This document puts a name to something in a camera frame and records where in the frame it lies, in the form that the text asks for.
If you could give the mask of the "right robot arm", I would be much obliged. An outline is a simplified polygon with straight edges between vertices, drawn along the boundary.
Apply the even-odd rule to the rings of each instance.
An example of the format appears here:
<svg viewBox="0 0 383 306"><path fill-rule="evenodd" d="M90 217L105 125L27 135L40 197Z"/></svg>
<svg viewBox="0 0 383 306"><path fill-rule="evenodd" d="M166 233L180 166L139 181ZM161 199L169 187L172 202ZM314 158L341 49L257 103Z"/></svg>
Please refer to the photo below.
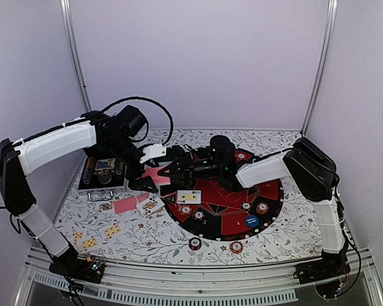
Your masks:
<svg viewBox="0 0 383 306"><path fill-rule="evenodd" d="M316 288L327 299L350 290L352 284L339 279L350 272L346 253L352 247L343 229L340 179L334 161L309 139L259 157L216 135L207 147L171 147L166 161L158 174L170 179L172 192L163 200L168 213L193 234L193 250L207 238L228 241L229 251L241 254L243 240L265 230L280 213L281 179L292 178L312 204L322 236L321 258L298 264L294 278L302 284L333 278L332 284Z"/></svg>

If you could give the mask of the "blue small blind button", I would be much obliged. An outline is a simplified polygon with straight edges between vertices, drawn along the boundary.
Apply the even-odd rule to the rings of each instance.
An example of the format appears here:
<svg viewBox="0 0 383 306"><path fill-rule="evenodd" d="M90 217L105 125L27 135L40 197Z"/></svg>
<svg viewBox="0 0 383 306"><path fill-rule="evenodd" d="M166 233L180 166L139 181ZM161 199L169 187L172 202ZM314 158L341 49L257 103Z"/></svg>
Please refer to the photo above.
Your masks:
<svg viewBox="0 0 383 306"><path fill-rule="evenodd" d="M259 219L255 215L247 215L244 221L245 224L250 228L256 228L259 225Z"/></svg>

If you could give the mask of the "aluminium poker case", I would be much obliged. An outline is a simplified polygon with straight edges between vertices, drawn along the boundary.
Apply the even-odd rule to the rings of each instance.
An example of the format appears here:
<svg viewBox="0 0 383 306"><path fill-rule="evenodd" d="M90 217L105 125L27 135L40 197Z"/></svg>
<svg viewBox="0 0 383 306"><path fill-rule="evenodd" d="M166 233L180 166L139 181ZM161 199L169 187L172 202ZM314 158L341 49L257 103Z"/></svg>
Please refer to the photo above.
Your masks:
<svg viewBox="0 0 383 306"><path fill-rule="evenodd" d="M114 157L87 157L77 192L87 196L89 201L111 200L115 194L124 191L124 174L124 163Z"/></svg>

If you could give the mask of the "aluminium frame post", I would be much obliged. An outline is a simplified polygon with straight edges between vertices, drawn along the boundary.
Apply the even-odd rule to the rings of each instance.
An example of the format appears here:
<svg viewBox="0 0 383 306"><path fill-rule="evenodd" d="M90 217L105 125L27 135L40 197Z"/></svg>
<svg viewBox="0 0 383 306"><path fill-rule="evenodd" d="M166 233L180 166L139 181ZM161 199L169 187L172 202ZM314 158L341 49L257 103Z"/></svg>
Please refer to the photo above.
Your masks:
<svg viewBox="0 0 383 306"><path fill-rule="evenodd" d="M73 26L73 18L71 12L71 2L69 0L60 0L59 1L61 8L61 17L63 20L63 27L66 35L68 50L71 57L71 63L73 66L73 72L77 81L77 86L79 89L80 98L86 112L92 110L91 102L89 100L89 95L87 92L86 81L84 79L84 74L82 71L82 65L80 62L79 50L77 45L77 40L75 37L75 31Z"/></svg>
<svg viewBox="0 0 383 306"><path fill-rule="evenodd" d="M338 0L329 0L327 2L326 22L322 37L322 46L320 49L319 61L317 65L316 75L313 82L310 99L304 116L304 121L301 127L301 134L306 136L310 130L313 116L317 107L317 102L322 88L324 74L328 62L329 51L334 35L336 15L338 11Z"/></svg>

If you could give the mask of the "red playing card deck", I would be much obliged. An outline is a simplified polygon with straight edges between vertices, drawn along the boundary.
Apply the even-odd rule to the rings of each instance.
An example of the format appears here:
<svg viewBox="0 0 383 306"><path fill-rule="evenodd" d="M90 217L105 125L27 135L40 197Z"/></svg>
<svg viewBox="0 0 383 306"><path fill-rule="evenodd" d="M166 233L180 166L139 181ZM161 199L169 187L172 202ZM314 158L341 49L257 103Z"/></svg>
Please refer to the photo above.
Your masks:
<svg viewBox="0 0 383 306"><path fill-rule="evenodd" d="M158 174L158 171L161 169L162 167L146 168L145 172L142 174L142 178L150 176L156 186L170 185L171 181L169 177L164 177Z"/></svg>

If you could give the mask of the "floral table cloth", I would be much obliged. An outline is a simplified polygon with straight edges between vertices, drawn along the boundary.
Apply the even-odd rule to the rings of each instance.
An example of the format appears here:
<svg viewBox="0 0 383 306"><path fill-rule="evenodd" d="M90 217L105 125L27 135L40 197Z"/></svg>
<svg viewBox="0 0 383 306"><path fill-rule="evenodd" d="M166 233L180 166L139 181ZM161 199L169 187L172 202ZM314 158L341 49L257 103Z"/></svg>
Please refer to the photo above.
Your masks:
<svg viewBox="0 0 383 306"><path fill-rule="evenodd" d="M96 213L97 204L89 201L73 184L55 220L57 228L71 238L76 231L98 236L101 228L119 221L122 235L103 242L94 251L106 258L149 264L186 266L231 266L278 263L320 256L322 235L312 204L301 196L292 178L282 178L283 205L278 217L264 229L242 239L239 254L230 251L226 241L203 238L193 251L188 242L192 234L173 221L165 210L142 217L138 210L122 214Z"/></svg>

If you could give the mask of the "diamonds card bottom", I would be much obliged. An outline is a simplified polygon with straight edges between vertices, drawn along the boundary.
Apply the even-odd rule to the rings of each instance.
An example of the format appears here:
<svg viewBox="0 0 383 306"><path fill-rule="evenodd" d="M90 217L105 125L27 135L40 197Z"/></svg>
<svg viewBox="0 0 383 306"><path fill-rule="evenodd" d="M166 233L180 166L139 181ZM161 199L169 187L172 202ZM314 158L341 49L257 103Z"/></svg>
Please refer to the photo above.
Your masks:
<svg viewBox="0 0 383 306"><path fill-rule="evenodd" d="M100 246L96 237L85 238L80 241L79 245L83 251L90 251Z"/></svg>

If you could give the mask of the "diamonds card left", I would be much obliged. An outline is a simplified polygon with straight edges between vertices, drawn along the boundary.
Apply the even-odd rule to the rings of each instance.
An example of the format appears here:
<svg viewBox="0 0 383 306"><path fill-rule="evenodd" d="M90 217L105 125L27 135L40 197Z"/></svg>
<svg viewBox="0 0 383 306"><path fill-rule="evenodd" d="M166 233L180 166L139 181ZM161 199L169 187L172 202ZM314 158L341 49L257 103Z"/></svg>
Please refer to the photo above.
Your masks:
<svg viewBox="0 0 383 306"><path fill-rule="evenodd" d="M78 246L79 242L83 239L84 233L82 231L76 231L72 234L72 242L74 246Z"/></svg>

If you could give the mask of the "right aluminium frame post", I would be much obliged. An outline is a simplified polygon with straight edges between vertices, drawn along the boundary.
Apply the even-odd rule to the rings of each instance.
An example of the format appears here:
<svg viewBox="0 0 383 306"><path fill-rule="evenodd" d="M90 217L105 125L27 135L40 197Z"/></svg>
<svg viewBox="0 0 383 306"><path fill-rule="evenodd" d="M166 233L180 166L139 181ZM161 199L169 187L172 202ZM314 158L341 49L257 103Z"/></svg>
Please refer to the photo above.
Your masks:
<svg viewBox="0 0 383 306"><path fill-rule="evenodd" d="M306 136L310 130L313 116L317 107L317 102L322 88L324 74L328 62L329 51L334 35L336 15L338 11L338 0L329 0L327 2L326 22L322 37L322 46L320 49L319 61L317 65L316 75L313 82L310 99L304 116L304 121L301 127L301 134Z"/></svg>

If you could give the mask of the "two of clubs card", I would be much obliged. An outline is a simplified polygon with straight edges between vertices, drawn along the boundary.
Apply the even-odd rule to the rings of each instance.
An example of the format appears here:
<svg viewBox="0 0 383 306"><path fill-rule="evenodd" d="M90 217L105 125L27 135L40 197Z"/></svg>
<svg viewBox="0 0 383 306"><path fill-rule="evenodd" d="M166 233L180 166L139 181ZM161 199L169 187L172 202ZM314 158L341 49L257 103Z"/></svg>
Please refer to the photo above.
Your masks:
<svg viewBox="0 0 383 306"><path fill-rule="evenodd" d="M202 193L200 190L178 190L177 204L201 204Z"/></svg>

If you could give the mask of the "left aluminium frame post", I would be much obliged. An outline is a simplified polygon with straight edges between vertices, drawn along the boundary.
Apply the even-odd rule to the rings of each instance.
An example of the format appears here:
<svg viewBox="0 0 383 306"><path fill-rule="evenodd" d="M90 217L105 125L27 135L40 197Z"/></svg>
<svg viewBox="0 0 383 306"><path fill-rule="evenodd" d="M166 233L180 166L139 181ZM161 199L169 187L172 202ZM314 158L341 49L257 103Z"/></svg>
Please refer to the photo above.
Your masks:
<svg viewBox="0 0 383 306"><path fill-rule="evenodd" d="M77 81L77 86L79 89L80 98L86 112L92 110L91 102L89 100L89 95L87 92L86 81L84 79L84 74L82 71L82 65L80 62L79 50L77 45L77 40L75 37L75 31L73 26L73 18L71 12L71 2L69 0L60 0L59 1L61 8L61 17L63 20L63 27L66 35L68 50L71 57L71 63L73 66L73 72Z"/></svg>

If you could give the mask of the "dark chips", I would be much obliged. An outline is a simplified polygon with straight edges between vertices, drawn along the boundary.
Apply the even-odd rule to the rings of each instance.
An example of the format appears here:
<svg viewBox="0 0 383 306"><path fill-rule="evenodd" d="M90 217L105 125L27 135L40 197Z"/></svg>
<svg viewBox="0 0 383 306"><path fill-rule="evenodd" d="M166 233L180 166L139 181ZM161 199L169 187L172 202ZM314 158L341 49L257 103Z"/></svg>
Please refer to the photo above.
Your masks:
<svg viewBox="0 0 383 306"><path fill-rule="evenodd" d="M205 214L204 214L202 211L196 211L196 212L194 212L194 214L193 214L193 218L194 218L195 220L197 220L197 221L201 221L201 220L203 220L204 217L205 217Z"/></svg>
<svg viewBox="0 0 383 306"><path fill-rule="evenodd" d="M251 204L248 203L248 202L244 202L244 203L242 204L242 209L243 209L244 211L246 211L246 212L250 211L251 207L252 207Z"/></svg>

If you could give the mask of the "round red black poker mat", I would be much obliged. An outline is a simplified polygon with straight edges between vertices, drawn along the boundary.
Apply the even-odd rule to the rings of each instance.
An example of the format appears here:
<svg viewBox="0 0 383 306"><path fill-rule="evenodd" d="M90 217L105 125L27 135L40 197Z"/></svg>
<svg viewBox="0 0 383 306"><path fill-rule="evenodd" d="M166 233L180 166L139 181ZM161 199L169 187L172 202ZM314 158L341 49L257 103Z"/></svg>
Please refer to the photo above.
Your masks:
<svg viewBox="0 0 383 306"><path fill-rule="evenodd" d="M245 160L239 161L237 156L245 155ZM170 184L161 189L162 200L171 218L184 230L210 240L241 240L266 229L280 213L283 205L283 186L279 179L257 184L253 187L242 188L237 184L235 174L237 168L255 160L255 155L244 149L236 149L234 145L210 145L195 149L194 159L210 157L225 166L225 175L220 178L196 181L194 187ZM200 190L201 204L177 204L178 190ZM242 204L251 204L250 211L242 209ZM259 203L267 203L269 211L264 215L256 213ZM191 212L181 215L178 206L189 205ZM196 211L202 211L205 217L201 221L193 218ZM256 228L245 224L247 215L255 215L259 219Z"/></svg>

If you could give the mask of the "dark poker chip stack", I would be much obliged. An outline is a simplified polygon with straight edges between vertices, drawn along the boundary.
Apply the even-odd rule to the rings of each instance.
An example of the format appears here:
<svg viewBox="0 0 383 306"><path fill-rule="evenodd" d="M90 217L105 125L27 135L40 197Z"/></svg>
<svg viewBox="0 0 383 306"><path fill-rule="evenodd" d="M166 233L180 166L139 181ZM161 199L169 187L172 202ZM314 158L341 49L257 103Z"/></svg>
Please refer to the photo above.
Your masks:
<svg viewBox="0 0 383 306"><path fill-rule="evenodd" d="M197 251L201 248L202 241L199 238L192 238L189 240L189 248L193 251Z"/></svg>

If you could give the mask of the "orange poker chip stack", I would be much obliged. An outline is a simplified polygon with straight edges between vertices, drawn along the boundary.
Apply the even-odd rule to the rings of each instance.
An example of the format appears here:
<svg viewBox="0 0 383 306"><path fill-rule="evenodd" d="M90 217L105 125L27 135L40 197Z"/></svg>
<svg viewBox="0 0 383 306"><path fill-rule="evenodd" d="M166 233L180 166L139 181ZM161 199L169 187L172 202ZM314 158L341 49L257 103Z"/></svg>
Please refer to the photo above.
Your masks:
<svg viewBox="0 0 383 306"><path fill-rule="evenodd" d="M239 254L243 250L243 245L241 242L235 241L230 244L229 248L231 252Z"/></svg>

